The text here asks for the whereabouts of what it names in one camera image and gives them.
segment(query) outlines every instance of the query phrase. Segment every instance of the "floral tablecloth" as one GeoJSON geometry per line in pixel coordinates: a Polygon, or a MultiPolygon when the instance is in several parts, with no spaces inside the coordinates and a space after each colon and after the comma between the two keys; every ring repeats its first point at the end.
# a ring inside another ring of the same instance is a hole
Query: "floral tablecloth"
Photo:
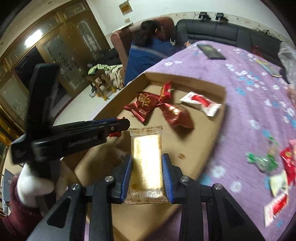
{"type": "MultiPolygon", "coordinates": [[[[276,241],[296,211],[296,187],[289,191],[290,202],[275,221],[264,226],[263,207],[272,199],[269,178],[246,161],[246,152],[265,154],[266,139],[272,136],[280,148],[296,139],[295,110],[286,95],[287,84],[274,78],[246,50],[211,41],[227,60],[210,60],[196,43],[163,59],[147,71],[182,75],[226,87],[227,108],[220,137],[200,177],[204,185],[221,183],[241,205],[266,241],[276,241]]],[[[278,158],[279,168],[283,163],[278,158]]],[[[178,240],[181,215],[176,213],[149,240],[178,240]]]]}

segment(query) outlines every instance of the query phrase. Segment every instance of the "yellow candy wrapper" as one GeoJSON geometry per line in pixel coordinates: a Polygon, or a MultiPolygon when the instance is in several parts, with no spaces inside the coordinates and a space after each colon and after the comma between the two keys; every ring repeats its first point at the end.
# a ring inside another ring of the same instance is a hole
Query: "yellow candy wrapper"
{"type": "Polygon", "coordinates": [[[130,129],[133,170],[125,204],[168,202],[161,164],[162,126],[130,129]]]}

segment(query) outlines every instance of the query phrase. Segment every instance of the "white wall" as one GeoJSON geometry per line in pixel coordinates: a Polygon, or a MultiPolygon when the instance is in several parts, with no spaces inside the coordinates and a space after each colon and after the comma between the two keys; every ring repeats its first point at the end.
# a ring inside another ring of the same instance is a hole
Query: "white wall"
{"type": "MultiPolygon", "coordinates": [[[[0,43],[0,56],[7,47],[15,40],[15,38],[24,31],[30,24],[38,18],[53,10],[54,8],[69,2],[70,0],[32,0],[13,20],[8,27],[0,43]]],[[[133,12],[122,15],[119,4],[124,0],[86,0],[89,4],[94,16],[100,25],[103,33],[106,35],[110,43],[110,33],[126,23],[125,19],[130,18],[132,22],[142,21],[144,19],[170,15],[172,13],[190,12],[184,14],[181,18],[190,18],[194,11],[223,12],[232,15],[232,23],[240,24],[239,16],[247,20],[258,22],[267,26],[269,29],[281,34],[283,37],[292,41],[287,31],[282,26],[277,17],[267,8],[260,0],[130,0],[133,12]]]]}

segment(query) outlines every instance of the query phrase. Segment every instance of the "plastic bag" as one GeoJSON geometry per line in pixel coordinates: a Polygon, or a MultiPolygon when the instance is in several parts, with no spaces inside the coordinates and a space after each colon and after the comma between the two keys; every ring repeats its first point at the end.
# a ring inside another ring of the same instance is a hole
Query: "plastic bag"
{"type": "Polygon", "coordinates": [[[286,69],[287,80],[290,83],[288,96],[296,108],[296,50],[287,43],[281,42],[278,56],[286,69]]]}
{"type": "Polygon", "coordinates": [[[161,164],[162,126],[130,129],[133,170],[125,204],[168,202],[161,164]]]}

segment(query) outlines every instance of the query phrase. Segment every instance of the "brown armchair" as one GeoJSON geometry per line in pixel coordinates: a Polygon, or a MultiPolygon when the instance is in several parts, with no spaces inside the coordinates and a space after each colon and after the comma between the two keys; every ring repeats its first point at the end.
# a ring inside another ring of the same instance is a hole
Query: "brown armchair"
{"type": "MultiPolygon", "coordinates": [[[[174,21],[169,17],[154,18],[153,20],[157,20],[161,23],[165,31],[166,40],[170,40],[173,35],[174,21]]],[[[127,28],[118,30],[111,35],[111,42],[118,51],[124,69],[126,69],[128,62],[128,53],[131,48],[131,43],[137,31],[140,29],[141,23],[142,22],[138,22],[127,28]]]]}

